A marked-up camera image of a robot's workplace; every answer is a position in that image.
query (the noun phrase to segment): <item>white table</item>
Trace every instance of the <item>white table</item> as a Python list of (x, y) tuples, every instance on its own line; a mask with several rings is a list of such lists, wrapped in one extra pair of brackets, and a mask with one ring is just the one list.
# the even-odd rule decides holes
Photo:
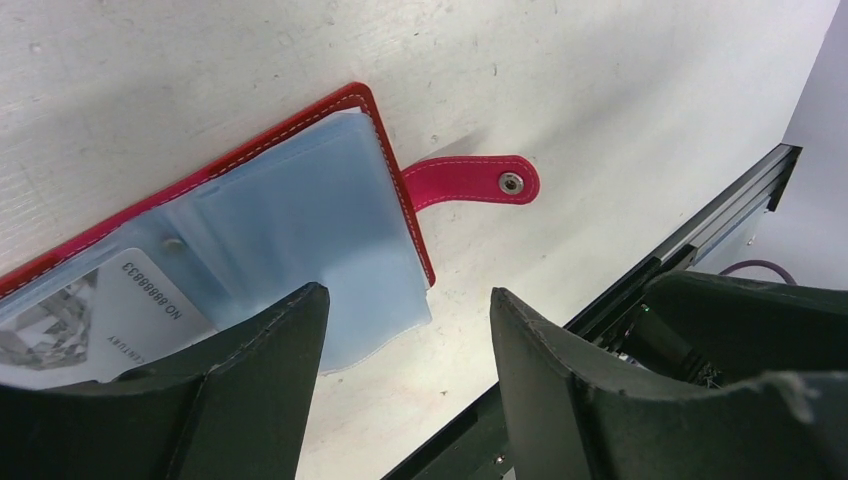
[(491, 287), (565, 323), (780, 141), (837, 3), (12, 0), (0, 270), (351, 80), (402, 167), (525, 155), (532, 205), (421, 214), (432, 324), (318, 381), (299, 477), (377, 478), (495, 382)]

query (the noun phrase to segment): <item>white wall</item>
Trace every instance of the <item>white wall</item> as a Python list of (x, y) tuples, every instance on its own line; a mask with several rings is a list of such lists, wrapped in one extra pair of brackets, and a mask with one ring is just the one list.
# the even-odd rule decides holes
[[(802, 285), (848, 289), (848, 5), (828, 30), (784, 142), (804, 147), (777, 212), (740, 259), (784, 266)], [(748, 269), (739, 276), (778, 277)]]

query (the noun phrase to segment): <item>red strap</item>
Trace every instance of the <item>red strap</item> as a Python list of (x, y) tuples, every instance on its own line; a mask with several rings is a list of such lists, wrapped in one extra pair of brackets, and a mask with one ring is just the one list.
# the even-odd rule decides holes
[(452, 200), (523, 205), (539, 194), (536, 169), (517, 155), (433, 158), (401, 173), (416, 212)]

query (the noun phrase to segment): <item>white card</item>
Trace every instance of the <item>white card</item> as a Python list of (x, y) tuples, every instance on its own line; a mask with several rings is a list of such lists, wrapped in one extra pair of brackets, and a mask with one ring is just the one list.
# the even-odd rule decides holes
[(215, 332), (144, 252), (130, 248), (0, 324), (0, 383), (108, 382)]

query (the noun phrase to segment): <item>purple cable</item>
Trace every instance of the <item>purple cable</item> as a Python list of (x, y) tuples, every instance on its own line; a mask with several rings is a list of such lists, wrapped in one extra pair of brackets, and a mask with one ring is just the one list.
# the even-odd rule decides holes
[(796, 282), (795, 279), (792, 278), (792, 275), (790, 275), (785, 268), (781, 267), (780, 265), (774, 262), (769, 262), (768, 260), (745, 260), (743, 262), (734, 263), (733, 265), (722, 270), (719, 275), (729, 275), (735, 272), (736, 270), (741, 270), (743, 268), (748, 267), (767, 268), (772, 272), (780, 275), (780, 278), (782, 278), (783, 281), (787, 283), (787, 285), (798, 285), (798, 282)]

